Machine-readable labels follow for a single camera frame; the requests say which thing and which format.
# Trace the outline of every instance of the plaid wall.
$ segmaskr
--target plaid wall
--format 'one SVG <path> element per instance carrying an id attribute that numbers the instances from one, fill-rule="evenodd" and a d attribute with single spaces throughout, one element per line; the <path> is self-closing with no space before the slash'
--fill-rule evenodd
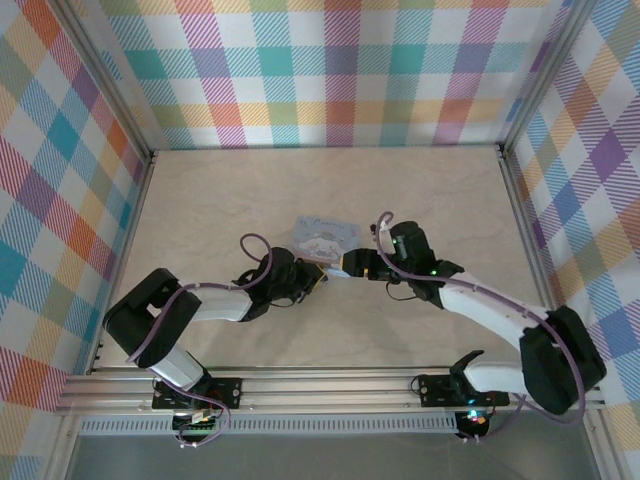
<path id="1" fill-rule="evenodd" d="M 542 45 L 540 46 L 540 50 L 538 50 L 536 58 L 531 64 L 531 67 L 529 68 L 529 72 L 527 73 L 525 81 L 522 84 L 522 87 L 520 87 L 518 96 L 516 97 L 515 101 L 511 104 L 511 109 L 509 110 L 507 119 L 504 122 L 504 125 L 502 126 L 500 135 L 496 139 L 497 142 L 501 142 L 506 138 L 507 133 L 511 128 L 511 125 L 513 124 L 514 118 L 520 111 L 522 102 L 524 101 L 525 98 L 527 98 L 527 95 L 531 92 L 531 88 L 534 86 L 535 81 L 537 80 L 538 72 L 547 61 L 547 58 L 551 54 L 553 54 L 551 50 L 551 45 L 556 40 L 562 28 L 564 27 L 567 17 L 569 16 L 569 13 L 571 12 L 571 8 L 573 7 L 574 4 L 575 4 L 575 0 L 563 0 L 562 5 L 560 6 L 560 8 L 556 13 L 553 23 L 551 24 L 551 27 L 547 31 L 547 35 L 544 38 Z"/>
<path id="2" fill-rule="evenodd" d="M 190 149 L 493 143 L 571 0 L 74 4 L 151 143 Z"/>
<path id="3" fill-rule="evenodd" d="M 0 479 L 43 464 L 142 162 L 45 0 L 0 2 Z"/>
<path id="4" fill-rule="evenodd" d="M 640 478 L 640 0 L 600 0 L 516 153 L 551 284 L 607 363 Z"/>

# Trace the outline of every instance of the floor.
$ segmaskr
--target floor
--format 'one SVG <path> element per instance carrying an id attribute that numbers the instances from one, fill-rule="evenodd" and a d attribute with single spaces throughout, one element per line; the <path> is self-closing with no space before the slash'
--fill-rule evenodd
<path id="1" fill-rule="evenodd" d="M 253 267 L 246 232 L 288 246 L 298 215 L 368 225 L 384 210 L 415 220 L 440 258 L 528 302 L 537 294 L 491 147 L 162 152 L 120 294 L 152 269 L 182 282 L 230 281 Z M 394 293 L 410 293 L 404 286 Z M 205 365 L 448 365 L 500 337 L 382 283 L 331 278 L 290 309 L 249 324 L 199 322 L 180 343 Z M 105 339 L 100 365 L 122 365 Z"/>
<path id="2" fill-rule="evenodd" d="M 69 480 L 592 480 L 600 478 L 584 429 L 523 413 L 480 446 L 447 434 L 223 435 L 181 450 L 170 436 L 85 436 Z"/>

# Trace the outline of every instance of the aluminum rail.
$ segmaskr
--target aluminum rail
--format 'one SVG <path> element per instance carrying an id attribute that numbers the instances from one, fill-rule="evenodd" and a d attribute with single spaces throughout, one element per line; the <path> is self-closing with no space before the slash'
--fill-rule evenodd
<path id="1" fill-rule="evenodd" d="M 540 301 L 542 305 L 547 308 L 551 310 L 556 309 L 559 305 L 553 295 L 549 276 L 545 271 L 544 262 L 542 261 L 540 250 L 537 247 L 531 221 L 527 218 L 527 214 L 520 200 L 522 196 L 518 189 L 515 172 L 512 168 L 513 162 L 517 160 L 514 156 L 510 156 L 509 152 L 503 151 L 499 147 L 496 149 L 496 152 L 505 188 L 509 195 L 513 215 L 518 225 L 522 244 L 527 254 Z M 613 421 L 607 409 L 588 410 L 585 415 L 584 426 L 601 477 L 607 480 L 632 478 L 631 470 L 614 433 Z"/>
<path id="2" fill-rule="evenodd" d="M 83 64 L 96 82 L 98 90 L 105 98 L 118 122 L 131 141 L 131 146 L 138 156 L 150 161 L 154 147 L 149 145 L 140 125 L 126 100 L 120 93 L 109 68 L 105 65 L 100 52 L 95 47 L 91 38 L 86 32 L 82 21 L 75 13 L 75 9 L 70 5 L 69 0 L 47 0 L 51 10 L 58 18 L 58 21 L 69 36 L 71 43 L 78 50 Z"/>
<path id="3" fill-rule="evenodd" d="M 549 87 L 597 3 L 598 0 L 575 0 L 573 3 L 564 25 L 560 28 L 560 33 L 549 47 L 549 53 L 536 75 L 531 90 L 527 92 L 507 132 L 504 140 L 507 151 L 512 152 L 518 140 L 526 132 L 529 122 L 549 91 Z"/>
<path id="4" fill-rule="evenodd" d="M 355 414 L 465 411 L 423 408 L 409 389 L 420 374 L 447 375 L 447 368 L 225 368 L 214 378 L 243 379 L 240 408 L 234 414 Z M 159 415 L 151 410 L 154 376 L 135 368 L 105 369 L 72 376 L 58 404 L 58 415 Z M 501 410 L 512 410 L 511 405 Z M 599 389 L 587 393 L 587 408 L 604 407 Z"/>

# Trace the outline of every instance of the wire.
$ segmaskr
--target wire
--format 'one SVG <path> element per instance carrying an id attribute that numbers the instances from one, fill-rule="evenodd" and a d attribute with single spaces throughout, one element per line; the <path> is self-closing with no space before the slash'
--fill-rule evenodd
<path id="1" fill-rule="evenodd" d="M 509 416 L 507 416 L 506 420 L 504 422 L 502 422 L 500 425 L 498 425 L 497 428 L 494 428 L 493 430 L 491 430 L 489 433 L 487 433 L 484 438 L 491 438 L 491 437 L 495 437 L 498 433 L 504 431 L 505 429 L 509 428 L 513 422 L 515 422 L 515 420 L 518 418 L 518 415 L 520 414 L 520 412 L 522 411 L 522 407 L 524 407 L 524 399 L 520 399 L 520 401 L 518 402 L 518 405 L 516 407 L 516 409 L 513 411 L 513 413 Z M 460 432 L 463 436 L 467 437 L 467 438 L 474 438 L 471 435 L 469 435 L 468 433 L 465 432 Z"/>
<path id="2" fill-rule="evenodd" d="M 220 415 L 214 415 L 212 418 L 214 418 L 215 420 L 210 423 L 209 431 L 211 431 L 213 428 L 217 428 L 218 427 L 219 424 L 217 422 L 217 419 L 220 418 Z M 197 447 L 198 445 L 200 445 L 200 441 L 202 440 L 202 435 L 203 434 L 202 433 L 200 433 L 200 434 L 199 433 L 193 433 L 193 434 L 190 434 L 188 436 L 185 436 L 184 435 L 184 431 L 187 430 L 187 429 L 192 429 L 192 428 L 196 428 L 197 429 L 200 425 L 201 425 L 201 423 L 199 423 L 199 422 L 196 422 L 196 423 L 191 423 L 191 422 L 183 423 L 178 427 L 178 434 L 182 434 L 182 438 L 180 438 L 180 436 L 178 434 L 174 434 L 173 437 L 176 440 L 178 440 L 179 442 L 180 442 L 180 440 L 182 440 L 183 442 L 187 442 L 187 443 L 191 444 L 190 446 L 192 446 L 192 447 Z M 182 442 L 180 442 L 180 444 L 181 444 L 180 448 L 183 448 L 182 446 L 185 445 Z"/>
<path id="3" fill-rule="evenodd" d="M 289 307 L 293 307 L 295 304 L 296 302 L 291 300 L 291 303 L 289 305 L 278 305 L 277 303 L 270 303 L 269 305 L 271 305 L 272 307 L 278 307 L 278 308 L 289 308 Z"/>
<path id="4" fill-rule="evenodd" d="M 411 383 L 409 384 L 409 388 L 411 389 L 411 391 L 413 393 L 415 393 L 416 395 L 420 395 L 420 392 L 418 390 L 416 390 L 415 388 L 413 388 L 413 384 L 416 382 L 417 379 L 419 379 L 421 377 L 421 374 L 416 375 L 415 377 L 413 377 L 413 380 L 411 380 Z"/>
<path id="5" fill-rule="evenodd" d="M 493 409 L 491 410 L 491 413 L 487 415 L 487 420 L 491 420 L 491 418 L 496 414 L 496 394 L 495 392 L 489 392 L 489 396 L 491 397 L 491 401 L 493 402 Z"/>
<path id="6" fill-rule="evenodd" d="M 413 297 L 405 297 L 405 298 L 394 297 L 393 295 L 391 295 L 391 292 L 389 291 L 389 285 L 391 285 L 391 282 L 387 282 L 387 284 L 384 286 L 384 289 L 387 291 L 387 295 L 389 295 L 389 297 L 395 300 L 396 302 L 406 302 L 407 300 L 414 300 L 418 298 L 417 295 L 414 295 Z"/>
<path id="7" fill-rule="evenodd" d="M 389 259 L 385 251 L 382 249 L 382 242 L 380 241 L 380 230 L 382 228 L 382 224 L 384 223 L 385 225 L 388 225 L 392 220 L 393 220 L 392 212 L 390 211 L 383 212 L 382 215 L 380 215 L 380 217 L 378 218 L 378 221 L 376 222 L 376 231 L 374 235 L 374 240 L 376 242 L 378 254 L 380 255 L 380 258 L 382 258 L 384 263 L 386 263 L 391 270 L 396 272 L 398 275 L 405 278 L 409 278 L 411 280 L 420 280 L 423 282 L 448 283 L 450 285 L 456 285 L 459 287 L 470 289 L 482 295 L 485 295 L 489 298 L 492 298 L 493 300 L 500 302 L 503 305 L 506 305 L 507 307 L 515 310 L 516 312 L 520 313 L 523 316 L 526 316 L 527 318 L 530 318 L 531 320 L 536 322 L 538 325 L 542 326 L 542 328 L 544 328 L 547 331 L 547 333 L 549 333 L 551 338 L 553 338 L 556 345 L 558 345 L 558 347 L 562 351 L 562 354 L 566 358 L 567 363 L 569 364 L 569 368 L 571 369 L 571 373 L 573 374 L 573 378 L 576 382 L 576 389 L 578 391 L 578 413 L 575 415 L 575 417 L 572 420 L 567 422 L 566 420 L 564 420 L 562 417 L 558 415 L 553 415 L 549 412 L 546 412 L 545 410 L 542 410 L 538 406 L 533 405 L 531 402 L 527 401 L 526 395 L 523 395 L 523 396 L 514 395 L 519 400 L 518 408 L 516 408 L 516 410 L 512 415 L 509 415 L 509 418 L 507 418 L 507 420 L 501 425 L 499 429 L 497 429 L 497 431 L 501 431 L 505 426 L 511 424 L 511 422 L 513 421 L 512 417 L 514 417 L 517 413 L 519 413 L 520 410 L 522 410 L 523 406 L 527 406 L 531 410 L 539 413 L 540 415 L 542 415 L 543 417 L 547 418 L 548 420 L 550 420 L 551 422 L 557 425 L 566 426 L 566 427 L 577 427 L 578 425 L 581 425 L 582 419 L 586 411 L 586 403 L 587 403 L 586 393 L 584 389 L 584 382 L 582 381 L 582 376 L 580 375 L 580 369 L 578 368 L 578 364 L 576 363 L 575 358 L 573 358 L 573 355 L 571 355 L 571 351 L 569 350 L 569 347 L 564 342 L 564 340 L 562 340 L 560 335 L 551 327 L 551 325 L 549 325 L 543 318 L 541 318 L 534 312 L 527 310 L 527 308 L 525 308 L 523 305 L 520 305 L 519 303 L 514 302 L 510 298 L 506 298 L 505 296 L 500 295 L 499 293 L 494 292 L 493 290 L 490 290 L 482 285 L 466 282 L 464 280 L 459 280 L 455 278 L 416 275 L 416 274 L 401 270 L 396 265 L 394 265 L 393 262 L 391 262 L 391 260 Z"/>
<path id="8" fill-rule="evenodd" d="M 171 383 L 168 380 L 162 380 L 162 381 L 169 388 L 174 390 L 175 392 L 177 392 L 177 393 L 179 393 L 181 395 L 184 395 L 185 397 L 193 398 L 194 400 L 200 400 L 202 402 L 207 402 L 207 403 L 210 403 L 211 405 L 215 405 L 216 407 L 221 409 L 226 414 L 225 415 L 225 421 L 218 428 L 218 431 L 212 433 L 208 437 L 203 438 L 202 440 L 200 440 L 197 443 L 196 442 L 188 442 L 187 440 L 184 439 L 184 437 L 182 436 L 182 433 L 186 429 L 187 425 L 181 426 L 178 429 L 178 442 L 180 442 L 181 445 L 183 445 L 185 447 L 196 447 L 196 446 L 200 446 L 200 445 L 205 445 L 205 444 L 207 444 L 209 442 L 212 442 L 216 438 L 218 438 L 220 435 L 222 435 L 222 433 L 225 430 L 227 430 L 231 426 L 231 410 L 229 410 L 229 407 L 227 407 L 223 402 L 221 402 L 219 400 L 215 400 L 215 399 L 213 399 L 211 397 L 205 397 L 204 395 L 198 395 L 197 393 L 188 392 L 188 391 L 178 387 L 177 385 L 174 385 L 173 383 Z"/>

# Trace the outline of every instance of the plaid wallpaper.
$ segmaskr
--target plaid wallpaper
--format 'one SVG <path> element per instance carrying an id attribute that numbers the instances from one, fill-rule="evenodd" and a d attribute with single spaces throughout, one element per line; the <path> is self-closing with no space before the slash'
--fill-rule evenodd
<path id="1" fill-rule="evenodd" d="M 151 143 L 190 149 L 493 143 L 571 0 L 73 3 Z"/>
<path id="2" fill-rule="evenodd" d="M 0 2 L 0 479 L 35 478 L 142 162 L 45 0 Z"/>
<path id="3" fill-rule="evenodd" d="M 556 13 L 553 23 L 551 24 L 551 27 L 547 31 L 547 35 L 544 38 L 540 49 L 538 50 L 536 58 L 529 68 L 529 72 L 527 73 L 524 83 L 522 84 L 522 87 L 520 87 L 518 96 L 511 104 L 511 109 L 509 110 L 509 114 L 507 115 L 507 119 L 504 122 L 504 125 L 502 125 L 502 130 L 500 131 L 500 135 L 496 139 L 496 142 L 501 142 L 506 138 L 511 125 L 513 124 L 513 120 L 520 110 L 522 102 L 525 98 L 527 98 L 527 95 L 531 92 L 531 88 L 537 80 L 538 72 L 545 64 L 547 57 L 549 57 L 553 53 L 551 51 L 551 45 L 560 34 L 567 20 L 567 17 L 569 16 L 569 13 L 571 12 L 571 8 L 575 3 L 576 0 L 563 0 L 562 5 Z"/>
<path id="4" fill-rule="evenodd" d="M 640 0 L 600 0 L 516 153 L 551 284 L 587 319 L 640 478 Z"/>

